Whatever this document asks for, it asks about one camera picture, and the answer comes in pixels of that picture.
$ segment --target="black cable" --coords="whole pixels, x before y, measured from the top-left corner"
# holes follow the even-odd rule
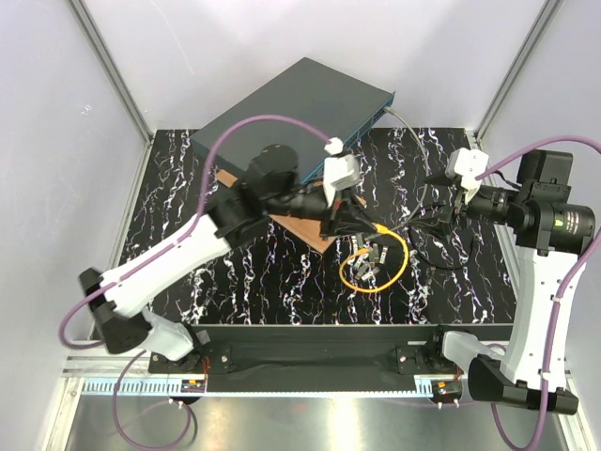
[[[503,175],[503,173],[501,171],[495,171],[493,172],[493,174],[496,174],[497,176],[501,177],[502,180],[507,183],[509,186],[511,186],[514,190],[521,190],[522,189],[522,185],[520,185],[519,183],[513,183],[512,181],[509,181],[508,179],[505,178],[505,176]]]

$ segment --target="wooden board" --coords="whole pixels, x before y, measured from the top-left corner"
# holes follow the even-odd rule
[[[225,186],[230,187],[234,184],[236,178],[229,172],[221,170],[217,173],[217,180]],[[278,216],[275,214],[270,215],[270,218],[280,226],[285,227],[294,233],[320,254],[323,254],[334,241],[334,238],[323,240],[319,236],[319,221],[292,218],[290,216]]]

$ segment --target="small black component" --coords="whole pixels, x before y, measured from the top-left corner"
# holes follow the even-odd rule
[[[507,406],[538,411],[541,391],[522,384],[513,384],[500,370],[501,361],[478,355],[471,361],[468,372],[471,397],[477,401],[493,402]],[[547,411],[573,415],[578,410],[578,398],[567,390],[548,394]]]
[[[529,179],[540,183],[567,185],[574,157],[571,153],[553,150],[533,150],[522,157],[517,170],[517,183]]]
[[[148,365],[148,372],[152,374],[164,373],[193,373],[193,374],[204,374],[205,369],[208,370],[208,374],[225,374],[230,371],[232,362],[232,346],[228,341],[225,340],[211,340],[205,347],[202,348],[202,358],[191,359],[190,365],[182,366],[182,362],[172,362],[168,360],[164,355],[158,353],[152,353],[150,364]],[[203,360],[208,359],[208,368],[205,368]]]
[[[367,270],[370,269],[369,264],[364,264],[362,265],[359,270],[357,271],[357,273],[355,274],[355,279],[359,280],[363,277],[363,275],[367,272]]]
[[[89,295],[100,288],[100,272],[89,268],[80,274],[79,281],[85,295]],[[131,318],[116,314],[115,303],[108,303],[103,295],[92,301],[88,308],[100,339],[110,354],[134,350],[146,340],[152,328],[141,313]]]

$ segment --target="metal frame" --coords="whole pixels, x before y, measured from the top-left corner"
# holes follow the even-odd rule
[[[126,211],[122,220],[121,228],[119,230],[119,235],[116,239],[116,244],[112,253],[110,264],[111,266],[115,266],[118,264],[121,255],[121,249],[127,236],[129,222],[133,212],[133,207],[135,205],[135,200],[142,183],[144,171],[146,169],[146,163],[149,158],[152,136],[154,133],[146,124],[140,109],[136,105],[135,100],[133,99],[122,76],[120,75],[116,67],[116,63],[111,57],[100,31],[85,5],[85,0],[67,0],[67,3],[70,6],[74,16],[80,23],[86,38],[88,39],[94,53],[99,59],[103,70],[113,85],[117,96],[123,103],[123,106],[130,116],[136,130],[140,133],[144,142],[146,143],[146,151],[138,167],[135,180],[131,188]],[[500,111],[517,77],[532,55],[536,44],[543,37],[544,32],[550,25],[552,19],[555,17],[555,14],[559,10],[562,3],[563,0],[547,0],[541,7],[536,20],[534,21],[527,37],[522,43],[510,69],[503,78],[501,86],[488,106],[485,115],[474,132],[467,132],[470,145],[473,148],[482,148],[482,140],[490,128],[491,123],[493,122],[497,113]],[[486,180],[486,183],[491,184],[492,186],[497,186],[496,181],[492,178]],[[497,233],[512,285],[516,291],[519,280],[517,277],[516,248],[513,243],[513,237],[507,227],[498,226]],[[421,340],[418,340],[417,342],[409,341],[408,344],[415,344],[420,341]],[[47,431],[44,444],[41,447],[43,450],[62,450],[65,449],[66,445],[68,444],[72,422],[77,411],[77,406],[83,391],[85,379],[93,374],[98,375],[99,366],[101,367],[100,373],[102,375],[112,375],[116,377],[120,372],[120,368],[122,368],[125,362],[132,357],[132,355],[129,354],[124,354],[117,357],[107,357],[104,349],[89,350],[87,353],[89,353],[89,355],[83,360],[74,359],[73,356],[70,356],[70,358],[67,360],[65,373],[63,375],[63,379],[57,387],[55,400],[49,415],[52,418],[54,414],[54,420],[50,422],[52,428]],[[130,375],[133,377],[153,377],[147,373],[149,358],[149,356],[143,356],[131,369]],[[572,393],[575,393],[573,382],[570,379],[568,379],[568,387]],[[568,449],[591,451],[596,449],[593,443],[591,432],[586,422],[586,418],[581,410],[579,410],[578,414],[574,417],[560,416],[559,423],[561,424],[562,432],[568,443]]]
[[[148,124],[146,124],[146,120],[144,116],[140,112],[140,109],[135,103],[133,96],[128,90],[123,77],[119,73],[119,70],[116,67],[115,61],[111,57],[111,54],[100,34],[94,19],[87,9],[84,0],[67,0],[68,5],[70,6],[71,11],[75,15],[75,18],[79,22],[82,30],[84,31],[85,37],[87,41],[90,43],[90,47],[96,54],[100,65],[104,69],[106,76],[108,77],[111,85],[115,89],[115,93],[121,100],[123,107],[131,118],[134,127],[142,136],[145,144],[150,144],[152,136],[154,135],[154,131],[152,131]]]
[[[509,94],[509,91],[516,82],[517,77],[524,69],[524,66],[536,48],[536,45],[545,34],[545,31],[547,31],[548,26],[553,21],[555,14],[562,4],[563,0],[546,0],[545,4],[541,7],[538,16],[536,16],[536,19],[534,20],[534,23],[528,32],[528,35],[524,39],[524,42],[517,52],[516,58],[505,74],[505,77],[501,82],[501,86],[499,86],[499,89],[497,90],[492,102],[488,106],[488,109],[480,121],[480,124],[478,124],[478,127],[476,127],[474,130],[474,134],[479,143],[486,135],[486,132],[488,132],[490,124],[501,109],[505,99],[507,98],[507,95]]]

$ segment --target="gray cable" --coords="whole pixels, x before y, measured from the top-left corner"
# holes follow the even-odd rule
[[[394,117],[396,117],[409,130],[409,132],[415,139],[415,142],[417,143],[418,147],[420,148],[420,151],[422,152],[422,156],[424,157],[425,176],[426,177],[429,176],[430,175],[430,165],[428,164],[428,153],[425,150],[424,143],[422,143],[422,140],[420,139],[420,137],[408,125],[408,123],[401,116],[399,116],[398,113],[396,113],[394,111],[393,108],[391,108],[390,106],[385,106],[384,110],[386,111],[386,113],[389,113],[389,114],[393,115]],[[411,219],[413,219],[413,217],[417,214],[417,212],[420,210],[420,208],[424,205],[426,185],[424,185],[423,188],[424,188],[424,190],[422,191],[422,195],[420,196],[417,206],[411,211],[411,213],[403,221],[401,221],[400,224],[395,225],[393,228],[391,228],[392,231],[398,230],[399,228],[403,227],[406,223],[408,223]],[[381,235],[381,233],[376,233],[374,235],[370,235],[369,237],[366,237],[365,239],[372,240],[373,238],[379,237],[380,235]]]

